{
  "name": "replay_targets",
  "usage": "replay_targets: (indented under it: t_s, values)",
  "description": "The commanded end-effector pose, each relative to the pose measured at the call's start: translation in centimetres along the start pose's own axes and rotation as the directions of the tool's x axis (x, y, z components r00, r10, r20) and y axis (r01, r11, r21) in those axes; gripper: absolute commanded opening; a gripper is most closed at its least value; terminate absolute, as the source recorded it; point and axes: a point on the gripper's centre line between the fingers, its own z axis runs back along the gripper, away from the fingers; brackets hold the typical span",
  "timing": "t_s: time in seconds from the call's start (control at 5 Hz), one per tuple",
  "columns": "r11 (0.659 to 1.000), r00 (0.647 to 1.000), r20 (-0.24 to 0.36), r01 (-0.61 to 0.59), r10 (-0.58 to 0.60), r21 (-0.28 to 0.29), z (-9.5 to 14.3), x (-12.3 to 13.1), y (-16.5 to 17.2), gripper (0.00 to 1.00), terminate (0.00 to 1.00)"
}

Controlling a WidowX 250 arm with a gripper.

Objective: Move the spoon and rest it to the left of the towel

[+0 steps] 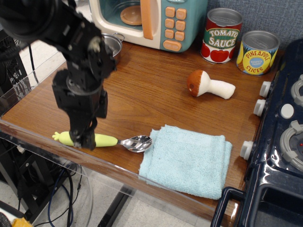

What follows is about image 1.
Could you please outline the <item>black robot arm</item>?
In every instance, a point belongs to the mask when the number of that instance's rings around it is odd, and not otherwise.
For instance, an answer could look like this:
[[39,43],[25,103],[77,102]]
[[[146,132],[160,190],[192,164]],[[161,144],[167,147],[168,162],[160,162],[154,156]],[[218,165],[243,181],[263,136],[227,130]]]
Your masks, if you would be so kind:
[[70,119],[72,145],[94,149],[97,119],[107,115],[103,82],[116,69],[101,31],[76,11],[72,0],[3,0],[0,24],[17,40],[39,40],[63,54],[67,68],[53,79],[55,100]]

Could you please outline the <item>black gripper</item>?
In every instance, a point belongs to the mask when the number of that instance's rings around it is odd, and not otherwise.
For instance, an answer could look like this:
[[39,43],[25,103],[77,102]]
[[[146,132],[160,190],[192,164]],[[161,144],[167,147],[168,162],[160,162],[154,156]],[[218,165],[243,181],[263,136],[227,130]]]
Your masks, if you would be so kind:
[[73,146],[94,150],[97,118],[107,116],[108,95],[103,86],[92,92],[80,91],[69,78],[68,70],[61,70],[56,73],[52,88],[57,106],[70,119]]

